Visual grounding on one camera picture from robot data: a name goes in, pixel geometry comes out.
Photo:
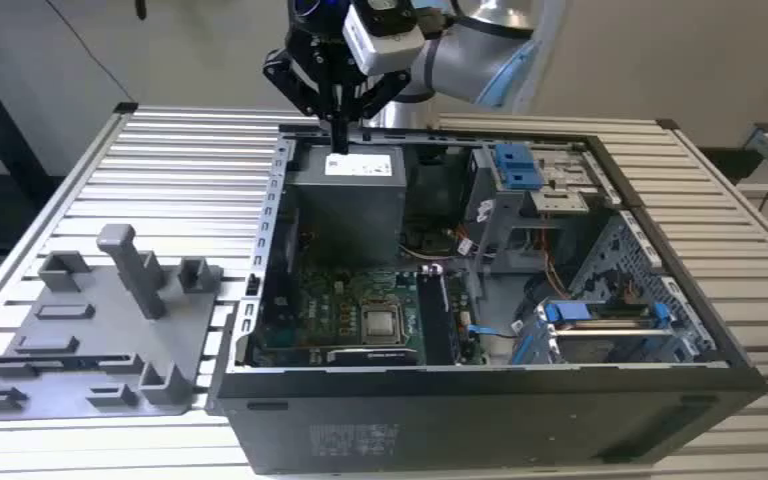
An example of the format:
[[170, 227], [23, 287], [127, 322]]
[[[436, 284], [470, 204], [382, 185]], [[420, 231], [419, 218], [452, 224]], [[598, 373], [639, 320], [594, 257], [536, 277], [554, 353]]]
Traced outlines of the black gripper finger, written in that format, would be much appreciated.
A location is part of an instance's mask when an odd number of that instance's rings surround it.
[[343, 82], [340, 93], [340, 152], [348, 152], [350, 125], [371, 119], [395, 99], [411, 81], [408, 71], [386, 73], [376, 83], [359, 93], [368, 77], [355, 76]]
[[330, 125], [331, 147], [342, 151], [342, 115], [326, 52], [319, 47], [272, 50], [263, 74], [306, 116]]

